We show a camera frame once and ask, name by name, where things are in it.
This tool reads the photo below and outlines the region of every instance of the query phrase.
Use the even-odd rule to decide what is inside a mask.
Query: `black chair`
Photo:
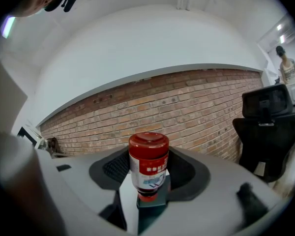
[[[239,164],[254,172],[265,162],[265,182],[278,180],[284,173],[295,145],[295,114],[284,84],[276,84],[242,95],[244,118],[233,120],[243,143]]]

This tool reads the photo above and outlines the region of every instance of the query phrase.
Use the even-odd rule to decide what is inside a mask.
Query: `sauce bottle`
[[[131,178],[142,201],[156,199],[166,177],[168,149],[168,137],[159,133],[144,132],[130,137]]]

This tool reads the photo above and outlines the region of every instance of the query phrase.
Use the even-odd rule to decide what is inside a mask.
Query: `bottle label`
[[[132,182],[136,187],[152,190],[160,187],[166,177],[168,153],[158,159],[147,160],[130,156]]]

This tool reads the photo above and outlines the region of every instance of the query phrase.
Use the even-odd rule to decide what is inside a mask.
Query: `chair headrest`
[[[265,111],[272,117],[290,114],[293,104],[284,84],[276,84],[242,94],[242,115],[262,118]]]

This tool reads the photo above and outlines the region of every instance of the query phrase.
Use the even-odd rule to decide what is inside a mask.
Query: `brick wall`
[[[242,93],[260,87],[260,74],[251,71],[161,75],[92,95],[40,129],[69,155],[126,145],[134,133],[155,131],[167,135],[171,146],[236,161],[239,142],[232,120],[241,117]]]

